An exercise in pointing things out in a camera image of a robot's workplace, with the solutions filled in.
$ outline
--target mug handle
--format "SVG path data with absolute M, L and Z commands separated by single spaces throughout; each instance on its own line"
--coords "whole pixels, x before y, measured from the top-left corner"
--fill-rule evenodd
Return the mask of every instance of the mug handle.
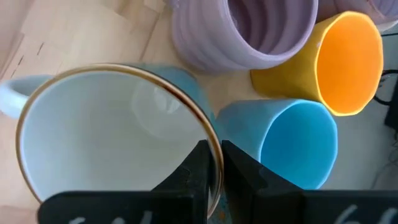
M 0 111 L 18 119 L 30 95 L 51 77 L 51 75 L 29 75 L 0 84 Z

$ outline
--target gold rim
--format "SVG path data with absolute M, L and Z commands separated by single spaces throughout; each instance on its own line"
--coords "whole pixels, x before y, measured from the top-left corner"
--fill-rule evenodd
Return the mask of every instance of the gold rim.
M 22 172 L 23 178 L 29 188 L 29 190 L 32 192 L 33 196 L 36 198 L 36 200 L 39 203 L 42 203 L 41 199 L 37 196 L 35 191 L 33 190 L 30 182 L 28 181 L 27 175 L 25 173 L 25 170 L 22 165 L 22 159 L 21 159 L 21 131 L 23 128 L 23 124 L 25 121 L 26 114 L 28 113 L 30 107 L 32 106 L 33 102 L 36 100 L 36 98 L 49 86 L 51 86 L 54 83 L 57 83 L 58 81 L 70 77 L 72 75 L 78 75 L 81 73 L 85 72 L 99 72 L 99 71 L 108 71 L 108 72 L 120 72 L 120 73 L 125 73 L 128 75 L 133 75 L 137 76 L 140 78 L 143 78 L 157 86 L 160 86 L 167 90 L 169 93 L 173 94 L 176 98 L 178 98 L 182 103 L 184 103 L 190 110 L 193 112 L 193 114 L 197 117 L 199 122 L 201 122 L 203 128 L 205 129 L 207 135 L 208 135 L 208 141 L 210 142 L 210 148 L 213 151 L 213 160 L 215 163 L 215 192 L 213 192 L 214 197 L 213 203 L 211 204 L 210 208 L 208 209 L 207 217 L 210 218 L 210 216 L 213 214 L 218 201 L 220 200 L 221 196 L 221 188 L 223 186 L 223 180 L 224 180 L 224 160 L 223 160 L 223 154 L 221 150 L 221 145 L 220 141 L 218 140 L 217 134 L 212 127 L 209 119 L 206 117 L 205 113 L 201 110 L 201 108 L 187 95 L 185 94 L 182 90 L 180 90 L 178 87 L 176 87 L 174 84 L 170 83 L 169 81 L 158 77 L 154 73 L 148 72 L 147 70 L 143 70 L 141 68 L 136 68 L 132 67 L 129 65 L 118 65 L 118 64 L 112 64 L 112 63 L 99 63 L 99 64 L 93 64 L 93 65 L 88 65 L 85 67 L 79 67 L 79 68 L 74 68 L 71 70 L 67 70 L 65 72 L 62 72 L 52 79 L 48 80 L 45 82 L 43 85 L 38 87 L 33 94 L 29 97 L 27 100 L 24 108 L 22 109 L 21 116 L 19 117 L 18 125 L 17 125 L 17 132 L 16 132 L 16 151 L 17 151 L 17 158 L 18 158 L 18 165 L 19 168 Z

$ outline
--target mug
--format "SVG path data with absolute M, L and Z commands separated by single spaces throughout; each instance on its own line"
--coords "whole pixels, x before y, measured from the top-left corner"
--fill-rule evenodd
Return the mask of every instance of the mug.
M 215 117 L 184 70 L 103 63 L 32 75 L 0 85 L 0 110 L 19 118 L 18 161 L 40 202 L 71 190 L 152 190 L 207 138 L 214 167 L 208 216 L 218 203 L 223 155 Z
M 319 101 L 336 116 L 354 115 L 377 90 L 382 51 L 372 20 L 344 12 L 315 25 L 304 48 L 286 63 L 252 70 L 251 80 L 258 93 Z
M 189 64 L 209 72 L 270 68 L 307 41 L 318 0 L 175 2 L 172 39 Z
M 220 111 L 217 123 L 223 139 L 302 189 L 319 189 L 337 157 L 336 123 L 314 101 L 238 101 Z
M 398 2 L 395 0 L 319 0 L 317 21 L 344 11 L 365 13 L 376 25 L 398 20 Z

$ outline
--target wooden surface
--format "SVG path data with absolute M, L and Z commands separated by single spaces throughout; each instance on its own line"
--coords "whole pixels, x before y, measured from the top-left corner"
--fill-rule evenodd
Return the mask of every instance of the wooden surface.
M 170 39 L 171 15 L 162 0 L 35 0 L 3 79 L 96 62 L 169 63 L 196 76 L 215 113 L 234 100 L 260 98 L 248 72 L 207 74 L 181 62 Z M 16 123 L 0 114 L 0 206 L 36 209 L 17 164 Z

